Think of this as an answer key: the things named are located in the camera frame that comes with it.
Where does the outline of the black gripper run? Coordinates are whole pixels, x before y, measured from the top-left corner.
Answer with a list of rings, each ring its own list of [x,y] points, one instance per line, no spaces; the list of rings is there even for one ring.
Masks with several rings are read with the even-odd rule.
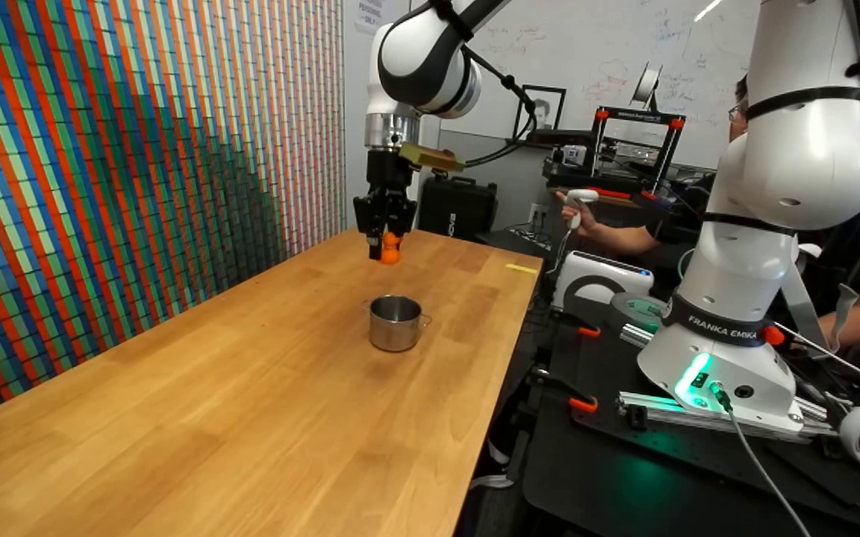
[[[404,233],[413,229],[414,204],[407,196],[413,163],[401,153],[367,153],[367,195],[352,201],[356,223],[367,235],[367,257],[383,260],[383,233],[398,235],[398,260],[407,257]]]

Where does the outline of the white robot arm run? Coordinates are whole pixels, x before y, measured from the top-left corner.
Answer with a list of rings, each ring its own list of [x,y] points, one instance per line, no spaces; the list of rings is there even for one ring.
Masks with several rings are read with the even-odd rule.
[[[426,0],[373,39],[356,221],[379,262],[401,257],[414,218],[407,127],[474,107],[470,39],[504,4]],[[762,0],[746,89],[746,132],[720,156],[670,320],[637,365],[670,414],[806,438],[822,423],[764,324],[794,271],[798,235],[860,211],[860,0]]]

